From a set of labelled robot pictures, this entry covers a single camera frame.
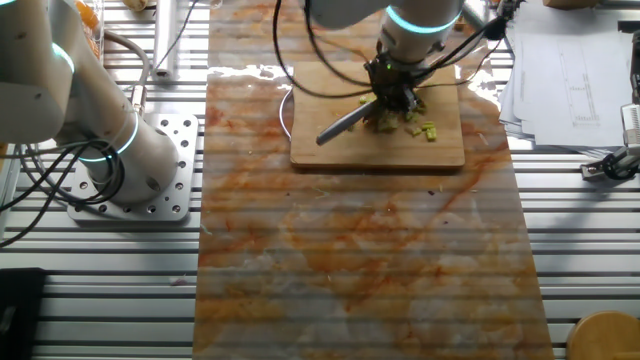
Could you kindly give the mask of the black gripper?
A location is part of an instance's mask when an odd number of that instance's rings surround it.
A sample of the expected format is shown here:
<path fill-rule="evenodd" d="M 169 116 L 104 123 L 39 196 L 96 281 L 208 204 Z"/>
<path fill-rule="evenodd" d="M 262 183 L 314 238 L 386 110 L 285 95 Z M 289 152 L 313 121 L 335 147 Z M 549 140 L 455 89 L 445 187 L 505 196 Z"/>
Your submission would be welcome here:
<path fill-rule="evenodd" d="M 382 107 L 390 111 L 413 111 L 418 106 L 418 97 L 411 88 L 397 88 L 415 85 L 415 78 L 410 71 L 388 57 L 375 57 L 364 64 L 364 69 L 371 89 L 381 93 L 378 100 Z"/>

